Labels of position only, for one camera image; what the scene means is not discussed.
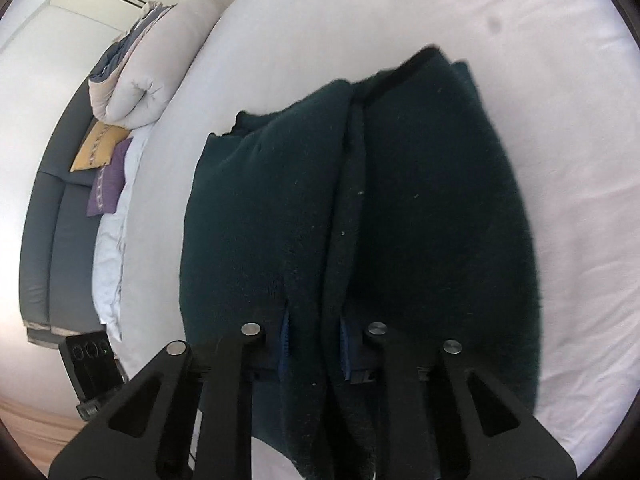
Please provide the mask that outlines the dark green knit sweater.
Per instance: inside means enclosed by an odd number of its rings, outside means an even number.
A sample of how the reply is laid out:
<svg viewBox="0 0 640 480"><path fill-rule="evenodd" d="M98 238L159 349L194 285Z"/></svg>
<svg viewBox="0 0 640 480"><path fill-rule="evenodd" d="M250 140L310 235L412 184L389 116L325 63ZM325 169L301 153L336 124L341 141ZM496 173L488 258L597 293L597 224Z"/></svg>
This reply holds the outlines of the dark green knit sweater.
<svg viewBox="0 0 640 480"><path fill-rule="evenodd" d="M523 201L471 73L427 47L210 136L184 217L179 304L205 344L262 324L278 369L254 434L306 479L369 479L374 409L341 370L340 321L478 354L536 402L540 307Z"/></svg>

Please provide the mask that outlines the dark grey headboard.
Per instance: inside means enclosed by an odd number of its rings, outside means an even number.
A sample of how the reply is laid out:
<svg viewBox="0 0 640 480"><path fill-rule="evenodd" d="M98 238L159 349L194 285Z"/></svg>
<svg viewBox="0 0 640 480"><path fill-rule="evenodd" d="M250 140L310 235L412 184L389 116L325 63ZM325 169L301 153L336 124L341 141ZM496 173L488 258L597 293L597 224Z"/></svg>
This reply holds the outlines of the dark grey headboard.
<svg viewBox="0 0 640 480"><path fill-rule="evenodd" d="M96 123L81 84L56 124L36 172L18 269L18 300L31 344L56 349L67 336L102 328L92 300L100 220L86 215L96 174L72 163Z"/></svg>

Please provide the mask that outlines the white bed pillow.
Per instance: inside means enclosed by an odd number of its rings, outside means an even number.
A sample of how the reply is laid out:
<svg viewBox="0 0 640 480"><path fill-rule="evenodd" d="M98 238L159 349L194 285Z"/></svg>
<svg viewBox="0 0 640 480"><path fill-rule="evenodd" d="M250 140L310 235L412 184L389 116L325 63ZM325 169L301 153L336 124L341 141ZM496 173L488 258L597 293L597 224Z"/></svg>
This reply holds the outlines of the white bed pillow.
<svg viewBox="0 0 640 480"><path fill-rule="evenodd" d="M124 154L124 187L119 194L114 214L104 214L100 220L93 255L91 292L93 307L110 337L122 341L120 307L122 306L122 276L126 249L126 223L142 154L152 126L134 129L127 140Z"/></svg>

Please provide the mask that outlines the purple patterned pillow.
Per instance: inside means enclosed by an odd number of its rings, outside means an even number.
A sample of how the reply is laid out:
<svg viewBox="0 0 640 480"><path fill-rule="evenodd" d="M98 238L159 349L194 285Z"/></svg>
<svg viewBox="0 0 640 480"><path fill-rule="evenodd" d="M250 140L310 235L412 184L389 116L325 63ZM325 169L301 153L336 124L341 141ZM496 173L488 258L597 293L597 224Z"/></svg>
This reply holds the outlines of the purple patterned pillow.
<svg viewBox="0 0 640 480"><path fill-rule="evenodd" d="M111 162L96 173L87 205L88 218L114 214L116 211L126 182L125 158L131 142L131 139L119 142L115 146Z"/></svg>

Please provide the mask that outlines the yellow patterned pillow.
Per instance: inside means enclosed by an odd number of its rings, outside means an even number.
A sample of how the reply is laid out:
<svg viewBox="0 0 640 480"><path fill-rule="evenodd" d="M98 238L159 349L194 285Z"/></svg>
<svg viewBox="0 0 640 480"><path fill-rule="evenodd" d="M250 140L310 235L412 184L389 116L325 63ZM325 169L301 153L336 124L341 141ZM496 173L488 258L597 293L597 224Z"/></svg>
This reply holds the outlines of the yellow patterned pillow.
<svg viewBox="0 0 640 480"><path fill-rule="evenodd" d="M130 131L119 126L96 122L70 166L70 172L99 169L109 165L116 145L126 140Z"/></svg>

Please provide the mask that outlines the rolled beige duvet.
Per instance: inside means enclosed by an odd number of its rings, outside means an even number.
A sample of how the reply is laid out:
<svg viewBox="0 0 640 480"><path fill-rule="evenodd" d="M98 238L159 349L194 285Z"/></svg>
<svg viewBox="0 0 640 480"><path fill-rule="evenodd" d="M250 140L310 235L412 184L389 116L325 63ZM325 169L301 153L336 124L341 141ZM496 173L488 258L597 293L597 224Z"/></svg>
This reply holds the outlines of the rolled beige duvet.
<svg viewBox="0 0 640 480"><path fill-rule="evenodd" d="M213 0L145 3L90 70L93 116L128 130L160 119L220 17Z"/></svg>

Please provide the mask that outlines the white bed mattress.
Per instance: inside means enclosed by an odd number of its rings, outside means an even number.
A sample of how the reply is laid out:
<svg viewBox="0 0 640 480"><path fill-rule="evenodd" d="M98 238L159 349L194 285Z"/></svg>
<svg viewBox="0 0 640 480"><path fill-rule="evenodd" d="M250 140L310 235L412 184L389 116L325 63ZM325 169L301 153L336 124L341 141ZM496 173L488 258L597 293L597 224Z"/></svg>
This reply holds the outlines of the white bed mattress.
<svg viewBox="0 0 640 480"><path fill-rule="evenodd" d="M235 0L143 151L115 479L579 479L639 394L611 0Z"/></svg>

